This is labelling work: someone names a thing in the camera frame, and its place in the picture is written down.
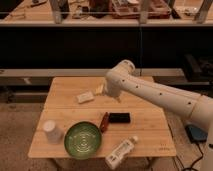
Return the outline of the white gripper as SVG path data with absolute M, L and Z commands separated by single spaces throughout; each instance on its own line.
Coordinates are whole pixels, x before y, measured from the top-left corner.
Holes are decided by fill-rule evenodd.
M 106 82 L 104 85 L 99 85 L 95 90 L 96 95 L 102 95 L 104 92 L 106 95 L 115 98 L 117 102 L 121 102 L 119 98 L 121 89 L 117 85 L 111 82 Z

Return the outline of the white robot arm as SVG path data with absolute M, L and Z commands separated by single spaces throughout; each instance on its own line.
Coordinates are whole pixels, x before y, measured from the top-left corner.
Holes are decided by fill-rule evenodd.
M 135 65 L 122 60 L 105 74 L 103 94 L 118 98 L 122 91 L 185 118 L 208 133 L 200 171 L 213 171 L 213 98 L 132 75 Z

